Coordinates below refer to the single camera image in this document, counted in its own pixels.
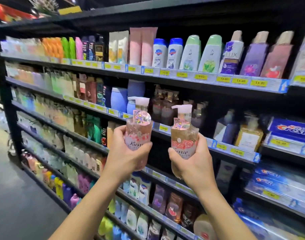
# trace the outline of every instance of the price tag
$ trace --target price tag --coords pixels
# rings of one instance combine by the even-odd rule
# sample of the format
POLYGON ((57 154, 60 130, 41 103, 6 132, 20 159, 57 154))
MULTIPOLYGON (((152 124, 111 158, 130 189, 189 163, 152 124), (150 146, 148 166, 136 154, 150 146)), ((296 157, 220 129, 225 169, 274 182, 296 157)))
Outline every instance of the price tag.
POLYGON ((207 80, 208 76, 205 74, 196 74, 195 79, 202 79, 202 80, 207 80))
POLYGON ((262 81, 262 80, 252 80, 250 82, 251 86, 257 86, 257 87, 267 87, 268 81, 262 81))
POLYGON ((246 78, 233 78, 232 79, 232 83, 235 83, 235 84, 247 84, 248 83, 248 79, 246 79, 246 78))
POLYGON ((176 77, 188 77, 187 72, 177 72, 176 77))
POLYGON ((169 76, 169 71, 165 71, 165 70, 160 70, 160 76, 169 76))
POLYGON ((154 69, 152 68, 145 68, 145 73, 153 73, 154 69))
POLYGON ((244 151, 242 151, 242 150, 238 150, 238 149, 236 149, 236 148, 231 148, 230 149, 230 152, 232 152, 232 153, 234 153, 234 154, 237 154, 237 155, 239 155, 239 156, 244 156, 244 154, 245 154, 245 152, 244 151))
POLYGON ((274 199, 276 199, 276 200, 279 200, 279 198, 280 198, 280 196, 279 196, 278 194, 275 194, 275 193, 273 193, 273 192, 269 192, 269 191, 267 191, 267 190, 264 190, 262 193, 263 193, 264 195, 266 195, 266 196, 268 196, 268 197, 270 197, 270 198, 274 198, 274 199))
POLYGON ((272 144, 282 146, 282 147, 289 147, 290 143, 286 142, 284 140, 277 140, 277 139, 271 139, 270 141, 272 144))
POLYGON ((162 175, 162 174, 160 174, 158 172, 155 172, 155 171, 152 172, 152 175, 156 178, 159 178, 161 181, 166 182, 166 176, 165 175, 162 175))
POLYGON ((223 145, 223 144, 219 144, 217 143, 217 148, 222 149, 222 150, 227 150, 227 146, 223 145))
POLYGON ((221 83, 230 83, 231 77, 228 76, 218 76, 216 81, 221 83))
POLYGON ((305 83, 305 76, 302 76, 302 75, 295 76, 294 80, 298 81, 298 82, 301 82, 301 83, 305 83))

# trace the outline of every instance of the bottle cap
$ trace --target bottle cap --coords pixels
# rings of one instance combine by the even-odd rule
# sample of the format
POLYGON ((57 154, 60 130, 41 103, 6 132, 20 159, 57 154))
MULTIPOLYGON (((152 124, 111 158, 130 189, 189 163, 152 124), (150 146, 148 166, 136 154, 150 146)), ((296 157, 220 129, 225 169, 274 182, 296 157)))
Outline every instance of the bottle cap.
POLYGON ((179 114, 189 114, 192 112, 193 106, 191 104, 174 105, 171 106, 172 109, 178 108, 179 114))
POLYGON ((213 34, 209 37, 206 45, 222 45, 221 36, 218 34, 213 34))
POLYGON ((198 44, 199 45, 200 44, 199 36, 195 35, 195 34, 189 36, 187 39, 187 42, 186 42, 186 45, 187 44, 198 44))
POLYGON ((153 44, 160 44, 167 46, 166 41, 164 39, 154 39, 153 44))
POLYGON ((179 45, 181 45, 181 46, 183 46, 183 39, 182 38, 172 38, 172 39, 170 39, 170 43, 169 43, 169 45, 171 45, 171 44, 179 44, 179 45))
POLYGON ((231 40, 236 40, 236 41, 241 41, 242 39, 242 31, 241 30, 236 30, 231 37, 231 40))
POLYGON ((294 36, 293 31, 282 32, 276 44, 290 44, 293 36, 294 36))
POLYGON ((256 37, 253 40, 253 43, 266 43, 268 34, 269 34, 268 31, 258 32, 256 37))

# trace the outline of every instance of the pink tube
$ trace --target pink tube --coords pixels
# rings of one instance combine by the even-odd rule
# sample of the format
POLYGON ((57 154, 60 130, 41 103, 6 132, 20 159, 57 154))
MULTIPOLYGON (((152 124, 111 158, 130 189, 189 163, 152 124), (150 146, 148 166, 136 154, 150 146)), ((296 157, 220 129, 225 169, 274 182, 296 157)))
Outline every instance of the pink tube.
POLYGON ((153 45, 157 27, 142 28, 141 65, 150 67, 153 63, 153 45))
POLYGON ((129 51, 129 64, 140 66, 141 64, 141 29, 130 28, 130 51, 129 51))

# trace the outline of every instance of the green bottle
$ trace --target green bottle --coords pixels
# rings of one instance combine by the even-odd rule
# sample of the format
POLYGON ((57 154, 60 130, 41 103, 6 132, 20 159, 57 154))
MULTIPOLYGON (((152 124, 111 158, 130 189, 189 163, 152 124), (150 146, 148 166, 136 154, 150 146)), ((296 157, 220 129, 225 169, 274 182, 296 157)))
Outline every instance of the green bottle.
POLYGON ((63 57, 64 58, 69 58, 69 43, 66 37, 61 38, 61 44, 62 44, 62 49, 63 49, 63 57))
POLYGON ((70 59, 76 59, 76 45, 73 37, 69 37, 70 59))

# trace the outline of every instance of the shampoo bottle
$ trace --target shampoo bottle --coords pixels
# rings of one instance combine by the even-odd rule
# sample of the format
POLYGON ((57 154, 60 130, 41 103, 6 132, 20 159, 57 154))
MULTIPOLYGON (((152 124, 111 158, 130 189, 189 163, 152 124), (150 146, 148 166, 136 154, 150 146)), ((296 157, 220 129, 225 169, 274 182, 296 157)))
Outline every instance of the shampoo bottle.
POLYGON ((240 75, 259 76, 264 64, 268 44, 266 43, 268 31, 258 32, 252 44, 247 50, 247 54, 242 64, 240 75))
POLYGON ((219 66, 219 73, 236 74, 243 49, 242 32, 236 30, 231 37, 231 41, 227 42, 225 46, 223 58, 219 66))
POLYGON ((220 35, 213 34, 209 37, 202 54, 198 71, 217 73, 220 64, 222 39, 220 35))
POLYGON ((241 126, 235 146, 256 152, 264 133, 258 128, 258 118, 249 117, 248 125, 241 126))
MULTIPOLYGON (((143 144, 150 142, 153 121, 148 111, 149 98, 136 97, 136 110, 133 117, 126 120, 125 143, 132 151, 137 150, 143 144)), ((147 164, 148 158, 143 159, 136 167, 136 171, 142 170, 147 164)))
POLYGON ((271 47, 260 76, 280 79, 283 77, 291 53, 292 45, 290 43, 293 36, 293 31, 285 31, 279 36, 276 44, 271 47))
MULTIPOLYGON (((178 118, 174 118, 171 128, 171 147, 183 158, 189 159, 196 152, 199 129, 191 125, 192 105, 174 105, 178 108, 178 118)), ((181 178, 178 168, 171 162, 174 175, 181 178)))
POLYGON ((197 71, 201 56, 200 46, 201 42, 198 35, 188 37, 182 52, 179 70, 197 71))
POLYGON ((168 69, 179 69, 181 55, 183 52, 183 39, 172 38, 168 47, 167 65, 168 69))
POLYGON ((165 68, 167 64, 167 44, 164 39, 155 39, 153 43, 152 67, 165 68))

